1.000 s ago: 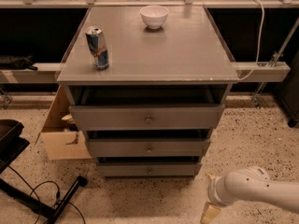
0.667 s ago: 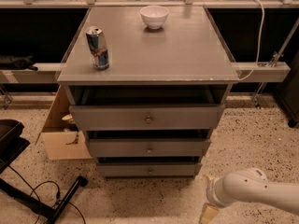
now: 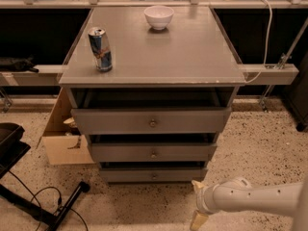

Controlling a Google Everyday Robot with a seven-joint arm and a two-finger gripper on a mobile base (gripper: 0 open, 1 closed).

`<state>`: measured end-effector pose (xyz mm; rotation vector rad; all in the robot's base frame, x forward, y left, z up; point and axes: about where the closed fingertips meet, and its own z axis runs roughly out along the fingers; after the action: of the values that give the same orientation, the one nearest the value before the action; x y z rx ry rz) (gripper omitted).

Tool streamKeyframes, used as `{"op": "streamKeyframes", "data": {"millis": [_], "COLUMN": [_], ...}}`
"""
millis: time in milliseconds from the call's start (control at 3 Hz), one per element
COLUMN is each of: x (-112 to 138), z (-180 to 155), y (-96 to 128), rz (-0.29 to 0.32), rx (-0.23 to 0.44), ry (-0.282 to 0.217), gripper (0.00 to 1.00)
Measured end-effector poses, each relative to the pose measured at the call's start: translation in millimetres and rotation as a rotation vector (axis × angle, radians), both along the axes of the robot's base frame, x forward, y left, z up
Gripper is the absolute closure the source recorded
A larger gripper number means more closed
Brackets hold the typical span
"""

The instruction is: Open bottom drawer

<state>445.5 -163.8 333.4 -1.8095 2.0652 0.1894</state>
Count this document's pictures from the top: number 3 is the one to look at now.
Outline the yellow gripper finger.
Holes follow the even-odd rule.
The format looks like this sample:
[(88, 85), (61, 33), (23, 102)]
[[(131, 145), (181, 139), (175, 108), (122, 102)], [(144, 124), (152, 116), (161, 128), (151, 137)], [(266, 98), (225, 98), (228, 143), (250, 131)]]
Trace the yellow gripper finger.
[(192, 180), (192, 186), (195, 193), (202, 193), (205, 190), (205, 185), (202, 182)]
[(191, 231), (198, 231), (199, 228), (208, 220), (209, 216), (195, 210), (192, 214), (192, 221), (190, 224)]

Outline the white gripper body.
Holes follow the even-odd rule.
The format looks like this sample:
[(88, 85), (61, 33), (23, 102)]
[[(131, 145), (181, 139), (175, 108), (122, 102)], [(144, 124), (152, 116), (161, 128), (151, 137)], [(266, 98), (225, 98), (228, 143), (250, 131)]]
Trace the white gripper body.
[(196, 206), (197, 209), (204, 214), (214, 214), (216, 205), (213, 198), (213, 188), (201, 186), (196, 188)]

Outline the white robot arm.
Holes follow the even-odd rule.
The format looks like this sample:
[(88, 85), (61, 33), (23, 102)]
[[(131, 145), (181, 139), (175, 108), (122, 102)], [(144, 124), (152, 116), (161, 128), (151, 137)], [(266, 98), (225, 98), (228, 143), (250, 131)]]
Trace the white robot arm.
[(303, 182), (253, 188), (243, 177), (207, 187), (192, 180), (196, 194), (191, 231), (198, 231), (209, 215), (257, 211), (293, 219), (292, 231), (308, 231), (308, 179)]

